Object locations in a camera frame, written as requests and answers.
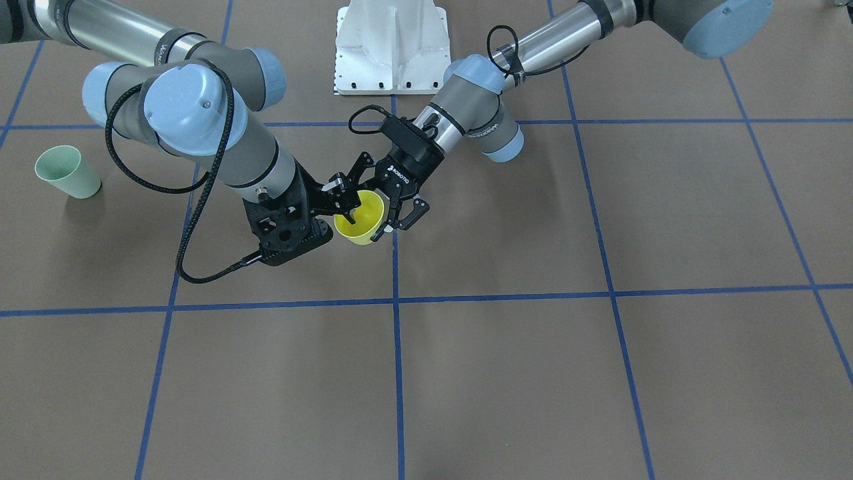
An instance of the white pedestal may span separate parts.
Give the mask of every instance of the white pedestal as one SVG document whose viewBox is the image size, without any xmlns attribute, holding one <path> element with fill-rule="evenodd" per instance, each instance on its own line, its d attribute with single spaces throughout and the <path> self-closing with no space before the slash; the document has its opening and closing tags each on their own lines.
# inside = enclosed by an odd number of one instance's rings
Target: white pedestal
<svg viewBox="0 0 853 480">
<path fill-rule="evenodd" d="M 447 12 L 433 0 L 351 0 L 338 10 L 340 95 L 430 95 L 450 65 Z"/>
</svg>

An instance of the metal cylinder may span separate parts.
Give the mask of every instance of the metal cylinder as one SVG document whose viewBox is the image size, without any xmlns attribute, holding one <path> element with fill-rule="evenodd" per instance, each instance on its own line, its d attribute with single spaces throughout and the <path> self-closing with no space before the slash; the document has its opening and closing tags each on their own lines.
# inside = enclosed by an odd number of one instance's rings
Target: metal cylinder
<svg viewBox="0 0 853 480">
<path fill-rule="evenodd" d="M 160 40 L 176 29 L 109 0 L 75 0 L 67 21 L 73 36 L 86 48 L 140 66 L 154 64 Z"/>
<path fill-rule="evenodd" d="M 525 72 L 552 67 L 600 37 L 601 23 L 598 15 L 588 4 L 578 3 L 519 39 L 518 56 L 521 67 Z M 495 61 L 501 68 L 510 68 L 503 52 L 513 50 L 513 44 L 506 44 L 494 54 Z M 515 86 L 513 78 L 509 77 L 503 91 L 512 90 Z"/>
<path fill-rule="evenodd" d="M 34 17 L 37 27 L 48 38 L 57 42 L 74 45 L 74 41 L 67 34 L 64 21 L 66 19 L 66 8 L 73 0 L 28 0 L 27 10 Z"/>
</svg>

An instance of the aluminum tube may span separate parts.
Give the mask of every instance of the aluminum tube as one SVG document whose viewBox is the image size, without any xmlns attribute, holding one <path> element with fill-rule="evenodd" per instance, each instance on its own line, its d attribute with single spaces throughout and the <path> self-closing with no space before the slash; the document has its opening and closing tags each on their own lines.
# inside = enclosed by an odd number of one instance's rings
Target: aluminum tube
<svg viewBox="0 0 853 480">
<path fill-rule="evenodd" d="M 519 38 L 519 59 L 526 72 L 536 72 L 560 63 L 583 47 L 592 44 L 601 37 L 601 23 L 598 15 L 586 3 L 555 16 L 536 30 Z M 509 63 L 501 52 L 494 55 L 501 68 L 509 69 Z M 515 88 L 512 77 L 507 79 L 503 91 Z"/>
<path fill-rule="evenodd" d="M 74 37 L 106 56 L 150 67 L 160 39 L 176 28 L 109 0 L 75 0 L 68 13 Z"/>
</svg>

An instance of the printed logo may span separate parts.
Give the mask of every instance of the printed logo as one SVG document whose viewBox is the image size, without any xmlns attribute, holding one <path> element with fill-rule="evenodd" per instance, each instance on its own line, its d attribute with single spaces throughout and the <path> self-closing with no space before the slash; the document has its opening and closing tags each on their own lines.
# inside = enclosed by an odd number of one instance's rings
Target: printed logo
<svg viewBox="0 0 853 480">
<path fill-rule="evenodd" d="M 490 133 L 494 132 L 495 130 L 497 130 L 497 127 L 498 127 L 498 126 L 499 126 L 499 125 L 496 123 L 495 125 L 490 126 L 487 130 L 485 130 L 485 131 L 483 131 L 483 132 L 477 132 L 477 133 L 469 134 L 469 135 L 468 135 L 468 138 L 480 138 L 480 137 L 485 137 L 486 135 L 488 135 L 488 134 L 490 134 Z"/>
<path fill-rule="evenodd" d="M 157 52 L 157 65 L 163 65 L 165 62 L 163 61 L 163 57 L 165 56 L 166 50 L 168 49 L 168 45 L 161 45 L 160 50 Z"/>
<path fill-rule="evenodd" d="M 388 172 L 392 172 L 392 173 L 394 173 L 395 175 L 397 175 L 397 176 L 398 176 L 398 177 L 399 177 L 399 178 L 400 178 L 400 179 L 401 179 L 401 180 L 402 180 L 406 185 L 408 185 L 408 184 L 409 184 L 409 179 L 407 179 L 405 175 L 403 175 L 402 173 L 400 173 L 400 171 L 399 171 L 399 170 L 397 170 L 396 168 L 394 168 L 394 166 L 393 166 L 393 165 L 391 165 L 390 167 L 388 167 Z"/>
</svg>

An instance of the black cable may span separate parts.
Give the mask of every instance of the black cable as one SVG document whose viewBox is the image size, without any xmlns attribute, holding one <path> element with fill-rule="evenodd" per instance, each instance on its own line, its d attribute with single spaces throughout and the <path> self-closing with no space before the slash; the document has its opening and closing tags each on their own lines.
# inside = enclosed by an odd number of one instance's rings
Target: black cable
<svg viewBox="0 0 853 480">
<path fill-rule="evenodd" d="M 382 133 L 382 127 L 381 126 L 380 126 L 380 128 L 377 128 L 376 130 L 356 130 L 356 127 L 353 126 L 352 123 L 356 120 L 356 118 L 358 118 L 359 115 L 361 115 L 364 112 L 367 112 L 369 110 L 374 110 L 376 112 L 379 112 L 379 113 L 383 114 L 385 116 L 385 118 L 390 118 L 393 116 L 390 113 L 388 113 L 387 110 L 380 107 L 379 105 L 368 105 L 367 107 L 364 107 L 364 108 L 358 110 L 355 114 L 352 114 L 352 116 L 350 117 L 350 121 L 348 121 L 346 123 L 346 126 L 347 126 L 347 128 L 350 129 L 350 132 L 355 133 L 356 135 L 375 135 L 377 133 Z"/>
<path fill-rule="evenodd" d="M 222 137 L 219 139 L 219 145 L 217 146 L 216 154 L 213 157 L 213 163 L 211 165 L 211 169 L 208 173 L 205 173 L 204 176 L 202 176 L 198 182 L 196 182 L 195 184 L 193 184 L 189 187 L 183 188 L 183 189 L 170 189 L 170 188 L 166 188 L 166 187 L 161 187 L 161 186 L 156 185 L 156 184 L 152 184 L 152 183 L 147 182 L 143 179 L 140 179 L 133 172 L 131 172 L 131 170 L 121 161 L 121 159 L 119 158 L 119 155 L 115 152 L 115 148 L 113 146 L 113 123 L 114 123 L 115 118 L 118 115 L 118 112 L 121 109 L 122 105 L 124 105 L 125 102 L 127 102 L 127 100 L 130 97 L 136 95 L 139 91 L 141 91 L 142 84 L 135 85 L 134 87 L 130 88 L 127 92 L 125 92 L 119 98 L 118 101 L 116 101 L 115 105 L 113 105 L 113 109 L 110 110 L 110 113 L 107 116 L 107 124 L 105 126 L 107 150 L 109 150 L 110 156 L 113 157 L 113 161 L 119 167 L 119 169 L 121 169 L 121 171 L 124 172 L 125 175 L 130 177 L 133 181 L 135 181 L 138 184 L 140 184 L 146 188 L 149 188 L 151 190 L 159 191 L 162 193 L 170 193 L 170 194 L 188 193 L 190 191 L 197 190 L 202 185 L 204 186 L 204 188 L 201 191 L 201 194 L 199 195 L 199 201 L 195 204 L 195 209 L 193 210 L 193 213 L 189 218 L 189 223 L 186 225 L 186 227 L 183 229 L 183 232 L 181 233 L 181 244 L 178 246 L 177 258 L 175 260 L 175 268 L 177 269 L 178 274 L 181 276 L 181 278 L 190 282 L 191 284 L 207 284 L 207 283 L 210 283 L 213 280 L 222 278 L 225 275 L 228 275 L 229 273 L 240 270 L 244 266 L 249 266 L 252 263 L 255 263 L 256 261 L 262 260 L 264 258 L 264 254 L 260 250 L 258 250 L 258 251 L 252 252 L 251 254 L 246 255 L 245 257 L 239 259 L 237 262 L 231 264 L 230 266 L 228 266 L 227 268 L 225 268 L 221 272 L 216 273 L 214 275 L 211 275 L 210 277 L 204 277 L 204 278 L 193 277 L 193 276 L 189 275 L 183 269 L 183 258 L 187 254 L 187 247 L 189 246 L 189 239 L 192 237 L 193 231 L 195 231 L 195 227 L 199 223 L 199 218 L 201 217 L 201 213 L 205 209 L 205 205 L 207 204 L 207 199 L 211 194 L 214 183 L 216 182 L 216 177 L 219 173 L 219 166 L 222 164 L 222 160 L 225 157 L 225 150 L 228 147 L 228 141 L 231 137 L 231 127 L 234 123 L 234 110 L 235 110 L 234 101 L 235 100 L 234 100 L 234 89 L 233 89 L 233 86 L 231 84 L 231 80 L 228 78 L 228 75 L 225 74 L 225 72 L 220 70 L 213 63 L 211 63 L 207 60 L 202 60 L 202 61 L 204 63 L 206 63 L 207 66 L 222 80 L 223 86 L 225 88 L 225 96 L 228 99 L 228 106 L 227 106 L 227 109 L 225 112 L 225 126 L 224 126 L 223 131 L 222 131 Z"/>
<path fill-rule="evenodd" d="M 495 64 L 495 67 L 497 67 L 498 70 L 503 72 L 503 78 L 505 79 L 508 78 L 510 75 L 513 75 L 513 72 L 512 70 L 501 68 L 501 66 L 497 64 L 497 61 L 495 61 L 495 55 L 492 53 L 493 50 L 491 49 L 491 36 L 494 35 L 495 32 L 497 32 L 498 30 L 506 30 L 507 32 L 509 32 L 510 35 L 513 36 L 514 51 L 516 57 L 518 57 L 519 54 L 519 35 L 509 25 L 495 25 L 491 28 L 491 30 L 489 30 L 489 34 L 485 37 L 485 48 L 486 51 L 489 52 L 489 60 L 491 60 L 491 62 Z M 510 59 L 506 59 L 506 61 L 508 64 L 510 64 L 510 67 L 512 67 L 512 62 L 510 61 Z"/>
<path fill-rule="evenodd" d="M 515 76 L 515 75 L 517 75 L 518 73 L 515 73 L 515 72 L 513 72 L 512 70 L 508 70 L 508 69 L 502 68 L 500 65 L 498 65 L 498 64 L 497 64 L 497 61 L 495 60 L 495 56 L 494 56 L 494 54 L 493 54 L 493 50 L 491 49 L 491 36 L 492 36 L 495 32 L 497 32 L 498 30 L 506 30 L 507 32 L 509 32 L 509 34 L 510 34 L 510 35 L 512 35 L 512 36 L 513 36 L 514 58 L 513 58 L 513 59 L 509 59 L 509 58 L 507 58 L 507 59 L 506 59 L 506 60 L 507 60 L 507 63 L 512 64 L 512 63 L 514 63 L 514 61 L 515 61 L 515 60 L 517 60 L 517 59 L 518 59 L 518 55 L 519 55 L 519 36 L 518 36 L 518 34 L 515 32 L 515 30 L 514 30 L 511 26 L 508 26 L 508 25 L 496 25 L 496 26 L 493 26 L 491 30 L 489 30 L 489 34 L 488 34 L 488 35 L 486 36 L 486 38 L 485 38 L 485 47 L 486 47 L 487 51 L 489 52 L 489 60 L 491 60 L 491 62 L 495 65 L 495 67 L 497 67 L 497 69 L 498 69 L 498 70 L 500 70 L 500 71 L 503 73 L 503 77 L 504 77 L 504 78 L 507 78 L 507 77 L 509 77 L 510 75 Z M 538 71 L 536 71 L 536 72 L 525 72 L 525 73 L 524 73 L 524 75 L 525 75 L 525 76 L 527 76 L 527 77 L 535 77 L 535 76 L 537 76 L 537 75 L 543 75 L 543 74 L 545 74 L 545 73 L 553 72 L 554 70 L 556 70 L 556 69 L 558 69 L 558 68 L 563 68 L 563 67 L 565 67 L 566 65 L 568 65 L 569 63 L 572 63 L 573 61 L 577 60 L 581 55 L 583 55 L 583 53 L 584 53 L 584 52 L 586 52 L 586 50 L 587 50 L 588 48 L 589 48 L 589 45 L 587 45 L 587 46 L 583 47 L 583 48 L 581 49 L 581 51 L 579 51 L 579 52 L 577 53 L 577 55 L 573 56 L 572 58 L 570 58 L 570 59 L 568 59 L 568 60 L 566 60 L 566 61 L 562 61 L 561 63 L 559 63 L 559 64 L 557 64 L 557 65 L 554 65 L 553 67 L 548 67 L 548 68 L 546 68 L 546 69 L 544 69 L 544 70 L 538 70 Z"/>
<path fill-rule="evenodd" d="M 204 177 L 201 177 L 201 180 L 190 185 L 189 187 L 183 187 L 179 189 L 162 187 L 160 185 L 152 184 L 147 180 L 139 178 L 125 165 L 123 161 L 121 161 L 118 152 L 115 151 L 115 145 L 113 144 L 113 124 L 115 123 L 115 119 L 119 116 L 119 110 L 121 110 L 122 106 L 124 106 L 125 103 L 127 103 L 127 101 L 130 100 L 131 97 L 139 93 L 141 90 L 142 84 L 132 86 L 128 91 L 122 94 L 122 96 L 119 97 L 118 100 L 116 100 L 115 104 L 113 105 L 113 108 L 109 111 L 109 114 L 107 114 L 107 124 L 104 127 L 104 139 L 107 141 L 107 152 L 109 152 L 109 155 L 113 159 L 113 162 L 115 163 L 116 167 L 118 167 L 119 170 L 122 171 L 122 173 L 127 175 L 129 179 L 133 180 L 134 182 L 137 182 L 138 184 L 142 185 L 147 189 L 158 191 L 160 193 L 168 193 L 170 195 L 180 195 L 182 193 L 189 193 L 193 190 L 198 190 L 205 183 L 205 180 L 207 180 L 207 173 L 205 173 Z"/>
<path fill-rule="evenodd" d="M 537 71 L 537 72 L 528 73 L 528 74 L 527 74 L 527 76 L 528 76 L 528 77 L 535 77 L 535 76 L 537 76 L 537 75 L 542 75 L 542 74 L 544 74 L 544 73 L 553 72 L 554 70 L 556 70 L 556 69 L 558 69 L 558 68 L 563 68 L 563 67 L 565 67 L 566 65 L 568 65 L 569 63 L 572 63 L 573 61 L 575 61 L 575 60 L 577 60 L 578 58 L 580 58 L 580 56 L 581 56 L 581 55 L 583 55 L 583 53 L 584 53 L 584 52 L 586 52 L 586 50 L 587 50 L 588 48 L 589 48 L 589 45 L 587 45 L 587 46 L 583 47 L 583 48 L 581 49 L 581 51 L 579 51 L 579 52 L 577 53 L 577 55 L 573 56 L 572 58 L 570 58 L 570 59 L 568 59 L 568 60 L 566 60 L 566 61 L 563 61 L 563 62 L 562 62 L 562 63 L 560 63 L 559 65 L 554 65 L 553 67 L 547 68 L 547 69 L 545 69 L 545 70 L 539 70 L 539 71 Z"/>
<path fill-rule="evenodd" d="M 228 148 L 228 141 L 231 137 L 231 126 L 234 123 L 234 87 L 231 85 L 231 80 L 228 78 L 228 75 L 225 74 L 225 72 L 220 70 L 216 65 L 213 65 L 213 63 L 207 60 L 202 61 L 206 63 L 207 66 L 222 80 L 222 83 L 225 87 L 225 96 L 228 98 L 228 107 L 225 110 L 225 126 L 222 130 L 222 137 L 219 139 L 219 145 L 217 146 L 216 154 L 213 156 L 213 164 L 211 165 L 209 176 L 205 174 L 205 176 L 207 177 L 207 181 L 205 182 L 204 188 L 201 189 L 199 201 L 195 204 L 195 209 L 193 210 L 192 216 L 190 216 L 189 218 L 189 223 L 187 224 L 186 228 L 183 229 L 183 234 L 181 235 L 181 244 L 177 248 L 177 258 L 175 260 L 177 272 L 181 275 L 181 278 L 190 282 L 191 284 L 210 283 L 213 280 L 222 278 L 225 275 L 228 275 L 229 273 L 236 272 L 244 266 L 249 266 L 252 263 L 263 258 L 263 255 L 260 251 L 253 252 L 239 259 L 237 262 L 231 264 L 221 272 L 211 275 L 210 277 L 204 278 L 193 277 L 183 269 L 183 257 L 187 254 L 189 239 L 193 236 L 193 231 L 195 231 L 195 226 L 199 223 L 201 212 L 205 209 L 205 205 L 207 204 L 207 198 L 211 195 L 211 191 L 213 190 L 213 184 L 216 182 L 216 177 L 219 174 L 219 166 L 222 164 L 222 159 L 225 157 L 225 150 Z"/>
</svg>

